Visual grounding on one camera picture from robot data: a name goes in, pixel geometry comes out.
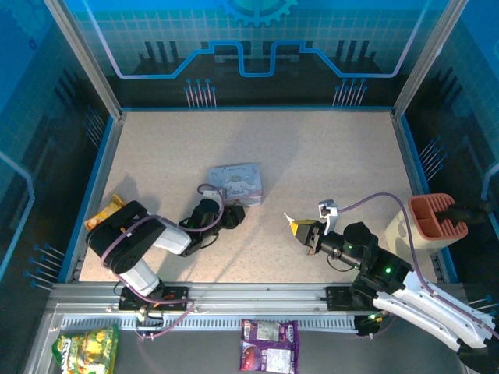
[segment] purple snack bag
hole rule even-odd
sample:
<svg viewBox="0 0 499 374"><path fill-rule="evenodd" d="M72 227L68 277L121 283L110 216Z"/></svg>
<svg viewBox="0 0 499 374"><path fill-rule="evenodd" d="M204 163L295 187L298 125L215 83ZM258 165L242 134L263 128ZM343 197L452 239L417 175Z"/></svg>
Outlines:
<svg viewBox="0 0 499 374"><path fill-rule="evenodd" d="M298 374L298 323L242 320L241 366L248 372Z"/></svg>

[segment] speckled tabletop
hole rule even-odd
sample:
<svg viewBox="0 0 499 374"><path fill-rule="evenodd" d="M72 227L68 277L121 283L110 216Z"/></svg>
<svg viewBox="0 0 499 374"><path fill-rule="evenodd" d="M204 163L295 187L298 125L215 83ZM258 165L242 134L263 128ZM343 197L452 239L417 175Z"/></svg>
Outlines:
<svg viewBox="0 0 499 374"><path fill-rule="evenodd" d="M129 113L101 206L112 193L137 199L172 221L188 217L200 197L196 187L209 168L257 162L264 202L246 211L232 231L209 248L182 258L151 248L144 259L163 281L229 283L323 283L352 281L325 255L305 256L283 213L318 218L317 203L345 207L379 191L402 200L411 195L388 113L345 111L223 111ZM337 231L364 221L386 247L384 229L398 212L377 198L340 216ZM434 280L430 258L423 273ZM345 268L342 263L338 268ZM81 281L114 281L87 251Z"/></svg>

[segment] green snack bag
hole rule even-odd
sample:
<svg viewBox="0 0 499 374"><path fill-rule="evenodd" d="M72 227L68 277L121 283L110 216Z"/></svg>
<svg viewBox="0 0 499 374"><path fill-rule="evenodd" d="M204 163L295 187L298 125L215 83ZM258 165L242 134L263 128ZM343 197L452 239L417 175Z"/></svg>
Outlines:
<svg viewBox="0 0 499 374"><path fill-rule="evenodd" d="M52 345L62 374L112 374L118 349L118 326L89 333L61 335Z"/></svg>

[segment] gear graphic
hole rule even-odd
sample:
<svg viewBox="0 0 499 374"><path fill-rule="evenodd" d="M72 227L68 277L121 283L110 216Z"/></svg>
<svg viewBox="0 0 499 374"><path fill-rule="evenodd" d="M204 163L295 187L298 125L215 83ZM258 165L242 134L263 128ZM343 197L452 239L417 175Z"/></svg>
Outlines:
<svg viewBox="0 0 499 374"><path fill-rule="evenodd" d="M297 5L297 0L219 0L225 14L235 21L241 20L244 26L251 23L271 25L271 21L281 21L283 14L289 14L289 8Z"/></svg>
<svg viewBox="0 0 499 374"><path fill-rule="evenodd" d="M43 0L0 0L0 9L9 10L28 37L35 38L47 22Z"/></svg>

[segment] blue edge trim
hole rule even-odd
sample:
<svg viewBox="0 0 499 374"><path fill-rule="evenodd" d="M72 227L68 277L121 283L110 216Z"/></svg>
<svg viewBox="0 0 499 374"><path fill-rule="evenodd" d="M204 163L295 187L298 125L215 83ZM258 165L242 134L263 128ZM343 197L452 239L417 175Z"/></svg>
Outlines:
<svg viewBox="0 0 499 374"><path fill-rule="evenodd" d="M95 157L94 167L92 168L92 173L90 174L87 189L85 190L85 195L83 195L83 201L80 205L80 211L78 212L78 217L76 218L75 227L73 229L73 233L71 234L71 239L69 240L68 249L64 256L64 261L62 262L61 271L59 272L59 276L57 278L58 283L65 283L66 276L68 275L69 266L71 265L71 261L76 250L76 240L78 239L80 229L83 226L83 221L85 220L85 211L87 210L87 206L90 202L90 195L92 194L92 190L94 189L95 181L97 179L97 173L99 172L102 158L104 157L104 151L109 141L112 123L113 119L111 116L109 116L106 130L104 131L104 136L102 136L101 146L99 147L99 151L97 152L97 157Z"/></svg>
<svg viewBox="0 0 499 374"><path fill-rule="evenodd" d="M330 109L343 109L343 110L356 110L356 111L386 111L391 110L391 107L356 107L356 108L345 108L345 107L324 107L324 106L307 106L307 107L223 107L223 108L205 108L211 111L227 111L227 110L248 110L248 109L320 109L324 110L326 108ZM203 108L123 108L123 111L199 111L203 110ZM76 250L76 240L78 239L78 234L80 233L80 228L83 225L83 220L85 219L85 210L87 209L87 205L90 202L90 195L92 190L94 189L95 180L97 178L97 173L99 171L99 167L101 166L102 157L104 156L104 150L109 140L109 134L111 133L113 120L110 117L108 120L108 124L106 125L106 131L104 132L104 137L101 142L101 147L97 153L97 157L94 162L94 168L92 169L92 173L90 175L90 180L87 185L87 190L85 191L85 195L83 196L83 201L80 206L80 211L78 213L78 217L76 219L75 227L73 229L73 233L71 235L71 239L69 240L67 253L64 258L64 262L62 263L61 272L58 276L58 282L64 283L67 273L69 272L69 266L71 264L71 260L73 258L74 252ZM409 124L407 122L407 118L405 115L402 116L402 128L404 129L405 136L407 137L407 141L409 143L409 149L411 151L412 159L414 160L414 164L416 165L416 172L418 174L419 180L421 181L421 186L423 187L423 193L430 193L430 187L428 186L428 181L423 172L423 166L419 161L419 154L416 149L416 144L414 143L414 139L412 137L411 130L409 128ZM455 266L451 258L451 253L449 252L449 248L445 247L442 249L442 257L444 258L445 266L448 271L449 281L451 283L458 283L458 274L455 271Z"/></svg>
<svg viewBox="0 0 499 374"><path fill-rule="evenodd" d="M424 175L423 166L419 160L418 150L416 149L416 144L414 143L414 138L412 137L411 129L407 122L405 115L402 116L402 128L404 129L407 142L409 143L409 148L411 150L412 159L416 165L416 172L418 173L419 180L421 181L421 186L423 187L423 193L430 193L430 187L428 186L428 181ZM442 249L442 257L444 258L445 267L447 268L449 281L451 283L458 283L458 273L455 271L454 262L452 261L451 252L448 247Z"/></svg>

